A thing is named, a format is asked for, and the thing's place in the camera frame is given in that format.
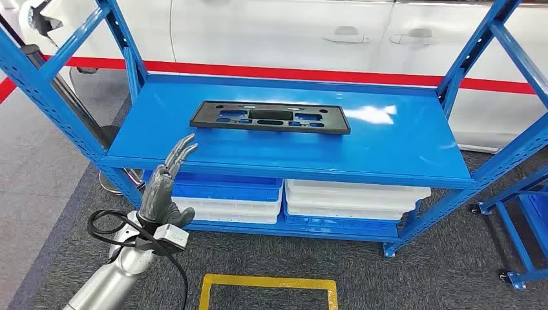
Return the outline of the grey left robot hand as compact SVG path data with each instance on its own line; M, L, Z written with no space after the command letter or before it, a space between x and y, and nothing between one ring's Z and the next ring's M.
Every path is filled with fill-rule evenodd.
M164 163L158 165L153 171L137 215L143 227L171 224L182 228L194 219L195 210L192 207L181 211L172 201L176 175L188 155L198 147L196 143L190 144L194 138L195 134L191 133L179 140L168 153Z

